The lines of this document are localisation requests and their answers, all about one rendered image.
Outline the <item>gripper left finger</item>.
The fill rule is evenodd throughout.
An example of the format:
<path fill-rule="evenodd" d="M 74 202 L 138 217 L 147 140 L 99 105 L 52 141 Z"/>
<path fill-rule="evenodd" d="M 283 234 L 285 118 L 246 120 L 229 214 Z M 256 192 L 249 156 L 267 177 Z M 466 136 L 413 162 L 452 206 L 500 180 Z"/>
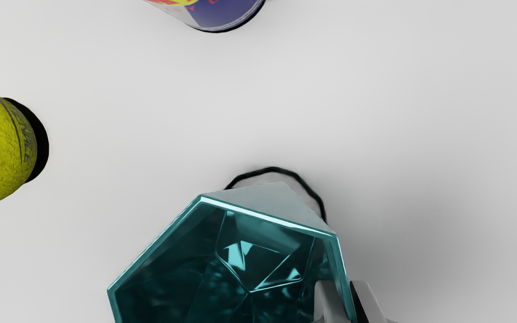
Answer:
<path fill-rule="evenodd" d="M 314 323 L 352 323 L 332 280 L 315 284 Z"/>

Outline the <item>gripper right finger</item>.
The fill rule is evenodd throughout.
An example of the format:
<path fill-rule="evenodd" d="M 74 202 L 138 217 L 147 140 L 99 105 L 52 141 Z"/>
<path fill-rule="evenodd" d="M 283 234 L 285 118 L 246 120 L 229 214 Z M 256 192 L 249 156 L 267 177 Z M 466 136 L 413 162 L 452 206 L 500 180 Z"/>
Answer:
<path fill-rule="evenodd" d="M 398 323 L 385 316 L 367 282 L 350 281 L 350 289 L 357 323 Z"/>

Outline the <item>teal faceted mug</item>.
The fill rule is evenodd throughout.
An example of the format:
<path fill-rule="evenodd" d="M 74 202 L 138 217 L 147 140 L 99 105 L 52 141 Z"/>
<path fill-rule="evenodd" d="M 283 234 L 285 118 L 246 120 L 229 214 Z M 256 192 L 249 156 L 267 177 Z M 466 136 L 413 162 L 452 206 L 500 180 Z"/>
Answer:
<path fill-rule="evenodd" d="M 197 196 L 107 295 L 115 323 L 314 323 L 319 280 L 357 323 L 337 234 L 275 182 Z"/>

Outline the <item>blue and silver drink can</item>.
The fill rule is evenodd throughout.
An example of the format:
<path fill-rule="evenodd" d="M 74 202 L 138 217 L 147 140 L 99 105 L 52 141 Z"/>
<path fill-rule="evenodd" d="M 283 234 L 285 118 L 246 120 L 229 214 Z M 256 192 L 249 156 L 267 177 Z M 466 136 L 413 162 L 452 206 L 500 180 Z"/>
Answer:
<path fill-rule="evenodd" d="M 185 25 L 220 33 L 252 19 L 266 0 L 143 0 Z"/>

